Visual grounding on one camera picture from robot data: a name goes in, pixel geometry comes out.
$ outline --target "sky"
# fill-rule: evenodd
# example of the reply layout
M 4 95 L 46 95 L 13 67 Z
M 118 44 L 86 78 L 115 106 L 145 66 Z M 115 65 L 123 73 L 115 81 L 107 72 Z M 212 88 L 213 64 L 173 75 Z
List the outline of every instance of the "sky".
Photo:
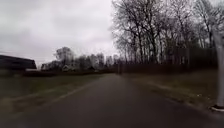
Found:
M 38 65 L 54 60 L 64 46 L 77 56 L 116 54 L 109 30 L 111 2 L 0 0 L 0 54 L 34 59 Z

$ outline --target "distant tree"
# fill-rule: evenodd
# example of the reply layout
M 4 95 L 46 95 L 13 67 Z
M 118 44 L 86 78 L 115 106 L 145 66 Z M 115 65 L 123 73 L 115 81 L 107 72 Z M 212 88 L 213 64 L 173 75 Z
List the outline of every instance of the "distant tree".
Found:
M 68 47 L 62 47 L 56 50 L 55 56 L 58 61 L 62 62 L 62 65 L 69 65 L 74 60 L 74 52 Z
M 113 65 L 113 58 L 112 58 L 112 56 L 107 56 L 106 57 L 106 66 L 110 67 L 112 65 Z
M 99 62 L 99 68 L 102 69 L 104 67 L 104 55 L 103 53 L 98 53 L 96 56 Z

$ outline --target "house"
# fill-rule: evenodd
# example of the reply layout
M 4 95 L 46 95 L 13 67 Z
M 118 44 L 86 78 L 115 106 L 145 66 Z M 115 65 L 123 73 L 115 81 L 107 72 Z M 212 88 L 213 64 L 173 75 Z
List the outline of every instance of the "house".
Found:
M 35 61 L 25 58 L 0 55 L 0 70 L 25 71 L 26 69 L 37 69 Z

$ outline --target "treeline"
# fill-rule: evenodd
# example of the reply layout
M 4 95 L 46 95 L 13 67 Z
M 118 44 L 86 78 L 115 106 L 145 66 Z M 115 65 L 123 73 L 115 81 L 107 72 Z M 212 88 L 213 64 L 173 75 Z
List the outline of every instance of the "treeline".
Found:
M 118 63 L 118 56 L 104 56 L 103 53 L 76 57 L 74 52 L 63 47 L 54 54 L 56 60 L 42 64 L 43 71 L 88 71 L 113 68 Z
M 207 68 L 217 64 L 208 0 L 113 1 L 113 35 L 126 64 Z M 213 10 L 224 31 L 224 6 Z

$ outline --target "field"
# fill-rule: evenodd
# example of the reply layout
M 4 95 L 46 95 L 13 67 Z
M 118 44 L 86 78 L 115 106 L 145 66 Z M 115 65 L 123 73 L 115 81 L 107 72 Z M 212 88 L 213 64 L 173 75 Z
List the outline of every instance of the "field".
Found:
M 41 106 L 101 76 L 1 77 L 0 117 Z
M 202 109 L 214 105 L 216 101 L 216 70 L 176 75 L 128 74 L 126 77 L 160 95 Z

